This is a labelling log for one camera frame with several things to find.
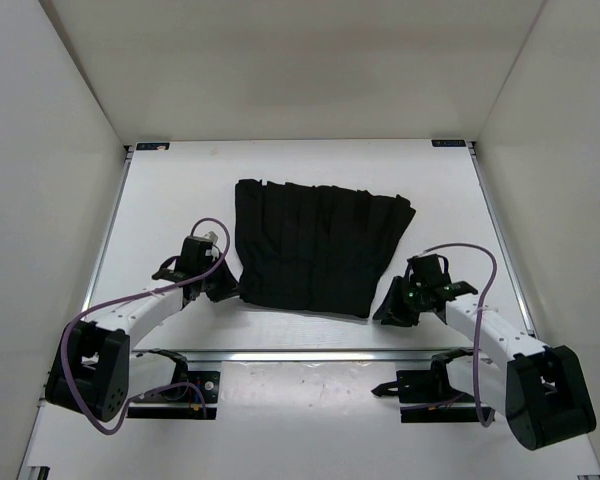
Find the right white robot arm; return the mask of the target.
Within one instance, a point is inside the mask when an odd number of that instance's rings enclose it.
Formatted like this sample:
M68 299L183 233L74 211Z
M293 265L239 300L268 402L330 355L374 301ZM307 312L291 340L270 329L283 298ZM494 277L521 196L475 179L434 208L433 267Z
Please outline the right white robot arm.
M384 325L414 326L423 314L433 314L463 334L470 346L434 355L422 374L399 374L376 386L371 391L375 397L399 398L404 412L435 410L470 397L479 422L490 423L502 415L528 450L596 429L576 353L564 345L551 347L514 327L487 306L485 292L453 281L449 262L441 255L410 258L374 317Z

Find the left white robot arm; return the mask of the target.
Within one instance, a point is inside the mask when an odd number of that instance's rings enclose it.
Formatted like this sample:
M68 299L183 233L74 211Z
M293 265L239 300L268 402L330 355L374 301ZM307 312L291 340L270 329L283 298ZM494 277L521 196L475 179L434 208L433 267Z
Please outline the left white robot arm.
M209 232L185 238L180 254L165 260L141 293L88 309L63 331L46 385L45 400L83 414L112 434L130 403L160 397L202 406L202 384L189 377L184 355L137 345L166 320L204 295L212 302L235 296L238 282L226 253Z

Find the black pleated skirt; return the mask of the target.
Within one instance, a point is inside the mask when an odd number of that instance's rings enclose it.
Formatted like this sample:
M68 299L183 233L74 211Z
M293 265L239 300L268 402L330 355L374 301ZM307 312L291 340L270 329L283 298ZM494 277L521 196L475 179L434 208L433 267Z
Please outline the black pleated skirt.
M241 179L234 197L244 302L362 319L416 214L400 195L337 186Z

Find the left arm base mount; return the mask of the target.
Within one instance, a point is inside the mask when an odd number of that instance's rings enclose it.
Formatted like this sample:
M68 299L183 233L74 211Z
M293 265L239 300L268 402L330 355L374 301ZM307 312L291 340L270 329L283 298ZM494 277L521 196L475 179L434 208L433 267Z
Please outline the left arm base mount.
M204 366L168 350L134 352L130 357L127 417L214 420L220 387L217 365Z

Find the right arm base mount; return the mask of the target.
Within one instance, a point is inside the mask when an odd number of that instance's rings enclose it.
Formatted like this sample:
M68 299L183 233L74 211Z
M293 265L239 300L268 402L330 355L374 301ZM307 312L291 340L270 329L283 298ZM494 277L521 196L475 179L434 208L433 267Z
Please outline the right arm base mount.
M496 411L477 403L473 350L463 347L431 358L427 370L399 370L396 379L371 390L376 398L396 398L403 423L472 423L489 427Z

